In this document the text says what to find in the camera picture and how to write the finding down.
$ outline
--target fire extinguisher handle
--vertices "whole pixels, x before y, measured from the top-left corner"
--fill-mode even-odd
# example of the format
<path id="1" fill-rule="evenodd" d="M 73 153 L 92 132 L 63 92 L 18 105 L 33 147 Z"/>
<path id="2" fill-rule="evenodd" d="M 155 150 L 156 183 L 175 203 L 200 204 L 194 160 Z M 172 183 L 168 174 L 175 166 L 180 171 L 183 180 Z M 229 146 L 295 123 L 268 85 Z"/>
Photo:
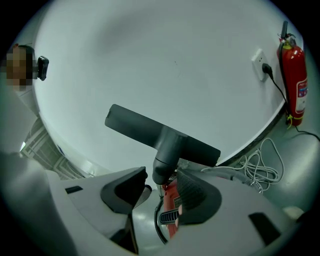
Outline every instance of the fire extinguisher handle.
<path id="1" fill-rule="evenodd" d="M 281 38 L 286 39 L 287 37 L 287 28 L 288 28 L 288 21 L 284 21 L 282 24 L 282 32 L 281 32 Z"/>

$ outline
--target fire extinguisher label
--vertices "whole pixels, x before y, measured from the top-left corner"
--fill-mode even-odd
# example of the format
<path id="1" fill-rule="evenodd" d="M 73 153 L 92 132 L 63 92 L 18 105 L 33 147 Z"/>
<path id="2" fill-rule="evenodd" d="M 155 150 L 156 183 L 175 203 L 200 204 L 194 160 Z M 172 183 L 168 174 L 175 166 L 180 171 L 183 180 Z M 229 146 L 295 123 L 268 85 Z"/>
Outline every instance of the fire extinguisher label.
<path id="1" fill-rule="evenodd" d="M 308 93 L 307 79 L 300 81 L 296 84 L 296 105 L 295 112 L 301 114 L 305 111 Z"/>

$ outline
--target person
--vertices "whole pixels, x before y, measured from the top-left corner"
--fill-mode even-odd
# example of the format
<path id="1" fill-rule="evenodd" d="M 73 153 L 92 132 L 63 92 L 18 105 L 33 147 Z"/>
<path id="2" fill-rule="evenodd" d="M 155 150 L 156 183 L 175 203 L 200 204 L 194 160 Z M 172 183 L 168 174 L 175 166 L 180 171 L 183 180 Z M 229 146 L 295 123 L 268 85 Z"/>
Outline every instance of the person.
<path id="1" fill-rule="evenodd" d="M 14 44 L 1 62 L 1 72 L 5 73 L 8 86 L 13 86 L 15 91 L 25 91 L 38 75 L 35 50 L 26 44 Z"/>

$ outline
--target black device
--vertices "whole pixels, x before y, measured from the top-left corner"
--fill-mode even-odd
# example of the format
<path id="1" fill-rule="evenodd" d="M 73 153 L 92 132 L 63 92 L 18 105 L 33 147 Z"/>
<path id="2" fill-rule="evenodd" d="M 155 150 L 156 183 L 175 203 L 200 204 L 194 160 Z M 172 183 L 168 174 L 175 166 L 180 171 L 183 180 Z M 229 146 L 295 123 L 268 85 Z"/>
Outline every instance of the black device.
<path id="1" fill-rule="evenodd" d="M 111 106 L 104 124 L 157 150 L 152 179 L 158 185 L 167 182 L 179 158 L 214 167 L 221 154 L 208 144 L 116 104 Z"/>
<path id="2" fill-rule="evenodd" d="M 38 58 L 38 62 L 37 62 L 37 66 L 38 66 L 38 78 L 41 81 L 44 81 L 47 77 L 47 69 L 48 69 L 48 65 L 49 65 L 49 60 L 44 57 L 44 56 L 40 56 Z"/>

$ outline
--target red fire extinguisher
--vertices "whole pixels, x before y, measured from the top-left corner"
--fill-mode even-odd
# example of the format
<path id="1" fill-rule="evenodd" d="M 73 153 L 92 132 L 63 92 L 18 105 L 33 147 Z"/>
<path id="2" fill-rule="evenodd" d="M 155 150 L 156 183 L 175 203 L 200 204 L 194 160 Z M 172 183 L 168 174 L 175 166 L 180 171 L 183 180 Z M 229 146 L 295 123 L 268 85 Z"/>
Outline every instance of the red fire extinguisher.
<path id="1" fill-rule="evenodd" d="M 286 91 L 287 120 L 290 125 L 301 124 L 305 112 L 308 80 L 304 51 L 296 45 L 294 35 L 287 33 L 288 22 L 284 21 L 277 50 L 281 75 Z"/>

